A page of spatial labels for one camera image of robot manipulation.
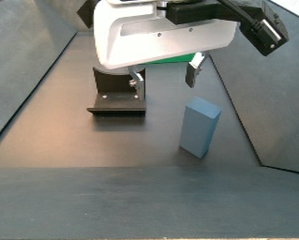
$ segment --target rectangular block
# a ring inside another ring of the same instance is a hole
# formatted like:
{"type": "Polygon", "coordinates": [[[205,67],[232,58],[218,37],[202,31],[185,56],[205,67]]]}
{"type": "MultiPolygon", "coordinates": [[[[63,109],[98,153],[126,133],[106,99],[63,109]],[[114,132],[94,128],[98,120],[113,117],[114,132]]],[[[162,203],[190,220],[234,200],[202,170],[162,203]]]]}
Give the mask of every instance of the rectangular block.
{"type": "Polygon", "coordinates": [[[217,105],[200,97],[196,97],[186,106],[181,146],[200,158],[210,149],[221,112],[217,105]]]}

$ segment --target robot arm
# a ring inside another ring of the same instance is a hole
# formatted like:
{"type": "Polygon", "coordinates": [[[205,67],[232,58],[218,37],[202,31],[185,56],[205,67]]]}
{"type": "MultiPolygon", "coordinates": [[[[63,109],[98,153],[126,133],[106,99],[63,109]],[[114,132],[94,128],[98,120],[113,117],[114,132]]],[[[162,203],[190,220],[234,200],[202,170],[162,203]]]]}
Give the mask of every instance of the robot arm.
{"type": "Polygon", "coordinates": [[[107,69],[129,67],[230,45],[237,22],[261,54],[289,40],[285,25],[264,1],[89,0],[78,13],[94,23],[98,57],[107,69]],[[83,10],[94,8],[94,19],[83,10]]]}

